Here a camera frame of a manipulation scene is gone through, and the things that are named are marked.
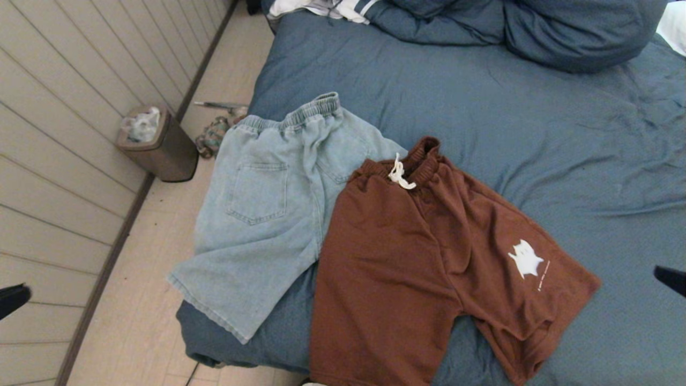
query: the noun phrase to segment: wastebasket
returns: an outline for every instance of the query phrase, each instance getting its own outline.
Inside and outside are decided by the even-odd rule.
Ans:
[[[153,106],[131,110],[128,117],[148,112]],[[198,165],[198,149],[186,132],[162,106],[160,119],[152,140],[135,142],[124,130],[119,132],[117,147],[129,158],[164,182],[183,182],[193,178]]]

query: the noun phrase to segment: shorts leg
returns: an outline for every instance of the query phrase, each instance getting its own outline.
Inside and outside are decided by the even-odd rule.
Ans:
[[[444,214],[431,217],[431,228],[464,312],[508,378],[523,385],[600,281],[533,220],[449,161],[427,187],[435,211]]]
[[[415,200],[379,175],[352,178],[338,196],[315,292],[315,381],[431,384],[459,307]]]

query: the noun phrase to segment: shorts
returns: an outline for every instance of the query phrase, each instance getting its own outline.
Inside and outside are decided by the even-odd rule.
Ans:
[[[319,256],[336,196],[365,159],[407,152],[321,95],[282,122],[248,116],[230,129],[196,222],[195,257],[169,282],[247,343]]]
[[[367,160],[338,196],[319,262],[313,380],[429,385],[453,321],[471,315],[508,378],[534,376],[600,287],[545,231],[423,138]]]

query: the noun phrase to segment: white graphic print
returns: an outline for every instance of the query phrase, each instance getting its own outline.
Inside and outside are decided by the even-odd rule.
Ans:
[[[524,275],[539,275],[536,270],[543,259],[536,256],[536,251],[534,251],[534,249],[531,248],[531,245],[525,240],[520,240],[519,244],[514,246],[514,255],[509,252],[508,255],[517,263],[517,269],[519,270],[519,275],[521,275],[522,279],[524,278]]]
[[[545,265],[545,271],[543,272],[543,276],[541,276],[541,281],[539,282],[539,292],[541,292],[541,286],[543,285],[543,280],[545,280],[545,274],[548,273],[548,267],[550,266],[550,260],[548,260],[548,264]]]

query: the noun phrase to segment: white fabric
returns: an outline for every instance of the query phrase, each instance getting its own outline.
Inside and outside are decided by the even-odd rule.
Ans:
[[[667,4],[657,33],[681,56],[686,56],[686,1]]]
[[[408,183],[403,178],[403,174],[405,174],[405,167],[403,166],[403,163],[400,162],[400,154],[395,153],[395,164],[393,165],[393,169],[390,171],[390,173],[388,173],[388,178],[390,178],[391,181],[398,183],[403,189],[414,189],[417,184],[414,182]]]
[[[320,16],[332,19],[348,19],[354,23],[369,24],[369,20],[355,12],[359,0],[343,0],[336,7],[337,0],[276,0],[269,9],[269,18],[277,19],[284,14],[306,9]]]

